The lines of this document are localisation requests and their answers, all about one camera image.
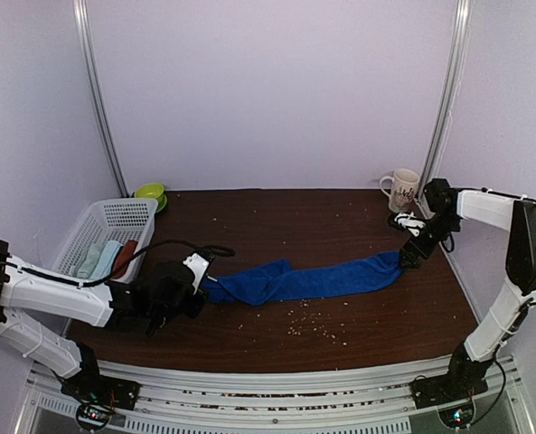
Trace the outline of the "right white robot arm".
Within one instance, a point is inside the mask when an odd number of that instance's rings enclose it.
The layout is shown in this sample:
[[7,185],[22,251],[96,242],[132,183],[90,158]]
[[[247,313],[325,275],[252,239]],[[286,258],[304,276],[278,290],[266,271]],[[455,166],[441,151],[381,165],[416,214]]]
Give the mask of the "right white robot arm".
[[417,269],[436,246],[460,231],[463,221],[480,222],[505,231],[505,276],[501,290],[482,322],[459,345],[442,379],[442,392],[462,398],[484,377],[503,343],[516,334],[536,307],[536,200],[491,189],[454,188],[435,178],[424,189],[432,215],[393,213],[390,226],[409,233],[400,249],[400,267]]

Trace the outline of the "mint green towel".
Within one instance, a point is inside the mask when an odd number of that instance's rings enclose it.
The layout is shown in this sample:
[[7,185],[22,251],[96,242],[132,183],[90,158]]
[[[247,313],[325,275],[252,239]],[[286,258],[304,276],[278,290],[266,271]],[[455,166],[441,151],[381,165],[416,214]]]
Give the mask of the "mint green towel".
[[79,262],[74,266],[71,275],[74,278],[89,278],[99,263],[104,246],[99,243],[93,243],[81,256]]

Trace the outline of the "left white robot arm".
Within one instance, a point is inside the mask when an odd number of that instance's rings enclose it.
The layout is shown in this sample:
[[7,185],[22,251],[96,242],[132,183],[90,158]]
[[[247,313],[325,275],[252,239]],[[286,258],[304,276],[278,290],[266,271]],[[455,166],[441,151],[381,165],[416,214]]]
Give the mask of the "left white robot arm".
[[145,280],[124,283],[114,274],[96,280],[64,277],[24,262],[0,240],[0,338],[45,365],[88,401],[108,394],[96,356],[88,346],[56,335],[27,310],[78,320],[95,327],[126,317],[146,321],[152,337],[177,316],[196,317],[208,294],[202,286],[215,258],[211,247],[196,246],[180,261],[159,262]]

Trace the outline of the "blue cloth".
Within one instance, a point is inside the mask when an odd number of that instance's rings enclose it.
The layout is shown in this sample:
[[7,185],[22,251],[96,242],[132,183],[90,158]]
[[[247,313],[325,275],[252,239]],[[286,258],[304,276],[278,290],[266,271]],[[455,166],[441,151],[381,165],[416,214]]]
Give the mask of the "blue cloth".
[[269,302],[366,294],[385,289],[402,274],[397,251],[318,269],[292,269],[277,260],[203,282],[213,304],[240,302],[259,307]]

